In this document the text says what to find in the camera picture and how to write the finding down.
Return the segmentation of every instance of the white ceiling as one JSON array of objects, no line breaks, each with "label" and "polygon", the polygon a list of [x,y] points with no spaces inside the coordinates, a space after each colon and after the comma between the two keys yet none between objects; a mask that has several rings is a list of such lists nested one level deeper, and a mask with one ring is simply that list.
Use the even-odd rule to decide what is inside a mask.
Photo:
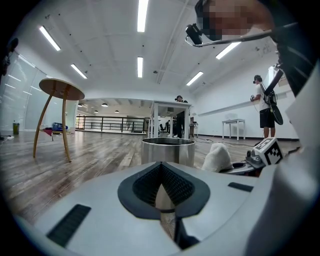
[{"label": "white ceiling", "polygon": [[[22,44],[80,86],[90,99],[110,91],[151,92],[155,98],[161,91],[173,96],[195,93],[274,49],[268,38],[245,42],[218,60],[216,55],[226,45],[189,46],[184,42],[185,28],[195,22],[196,2],[149,0],[145,32],[140,33],[139,0],[47,0],[30,13],[17,34]],[[40,26],[61,47],[59,52],[40,33]],[[137,77],[138,56],[144,58],[143,78]],[[88,79],[70,67],[73,63]],[[198,71],[204,75],[186,86]]]},{"label": "white ceiling", "polygon": [[79,103],[87,105],[89,108],[100,108],[103,103],[109,107],[131,106],[150,108],[152,100],[128,99],[128,98],[99,98],[99,99],[83,99]]}]

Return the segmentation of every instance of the black shorts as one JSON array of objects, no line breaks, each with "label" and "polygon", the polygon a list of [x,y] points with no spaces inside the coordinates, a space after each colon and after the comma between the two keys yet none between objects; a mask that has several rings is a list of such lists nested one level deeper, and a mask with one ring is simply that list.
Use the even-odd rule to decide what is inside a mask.
[{"label": "black shorts", "polygon": [[273,113],[271,113],[270,108],[266,108],[260,111],[260,128],[264,127],[275,127],[275,116]]}]

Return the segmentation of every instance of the round tabletop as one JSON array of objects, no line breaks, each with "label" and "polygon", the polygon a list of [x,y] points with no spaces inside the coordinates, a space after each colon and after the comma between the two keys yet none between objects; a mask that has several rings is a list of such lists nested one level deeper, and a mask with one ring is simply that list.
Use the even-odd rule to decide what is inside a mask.
[{"label": "round tabletop", "polygon": [[65,90],[68,90],[66,99],[69,101],[79,101],[85,98],[84,93],[76,86],[55,78],[46,78],[40,81],[39,87],[46,94],[51,94],[54,90],[53,97],[63,99]]}]

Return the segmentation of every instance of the black railing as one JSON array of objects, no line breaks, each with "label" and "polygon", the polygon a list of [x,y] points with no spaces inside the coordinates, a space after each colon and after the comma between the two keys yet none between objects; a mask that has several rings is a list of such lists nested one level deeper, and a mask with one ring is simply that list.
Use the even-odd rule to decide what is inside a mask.
[{"label": "black railing", "polygon": [[115,133],[144,133],[145,119],[143,117],[114,117],[114,116],[82,116],[77,115],[75,129]]}]

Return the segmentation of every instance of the black vent slot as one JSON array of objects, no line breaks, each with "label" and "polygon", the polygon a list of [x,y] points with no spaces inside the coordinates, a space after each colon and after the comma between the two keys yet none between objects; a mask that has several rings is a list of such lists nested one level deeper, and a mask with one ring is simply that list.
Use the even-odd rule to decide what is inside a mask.
[{"label": "black vent slot", "polygon": [[75,205],[46,236],[56,244],[65,247],[90,210],[88,206]]}]

